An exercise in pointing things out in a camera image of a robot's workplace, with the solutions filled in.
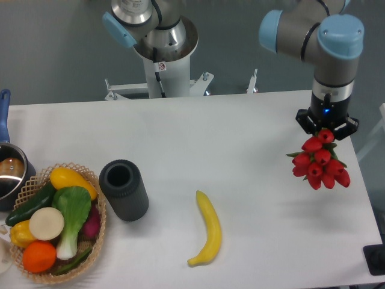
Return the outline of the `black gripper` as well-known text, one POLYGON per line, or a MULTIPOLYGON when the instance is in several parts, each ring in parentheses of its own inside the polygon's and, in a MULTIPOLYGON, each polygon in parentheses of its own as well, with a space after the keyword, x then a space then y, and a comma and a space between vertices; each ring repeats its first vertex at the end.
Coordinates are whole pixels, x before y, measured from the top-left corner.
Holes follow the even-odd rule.
POLYGON ((323 128, 333 130, 335 140, 343 140, 357 132, 359 120, 348 117, 350 97, 333 102, 330 95, 326 100, 320 99, 312 93, 308 110, 299 109, 295 116, 296 121, 306 134, 315 134, 323 128))

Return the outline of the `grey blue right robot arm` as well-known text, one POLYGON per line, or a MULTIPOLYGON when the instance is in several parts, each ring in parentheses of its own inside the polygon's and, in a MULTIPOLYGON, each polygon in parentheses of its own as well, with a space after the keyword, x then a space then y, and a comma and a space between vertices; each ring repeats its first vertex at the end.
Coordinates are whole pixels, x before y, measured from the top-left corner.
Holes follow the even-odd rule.
POLYGON ((359 120, 348 106, 363 51, 362 22, 343 11, 348 1, 299 1, 291 11, 271 10, 259 27, 259 43, 314 65, 310 106, 296 120, 307 134, 329 129, 336 140, 355 133, 359 120))

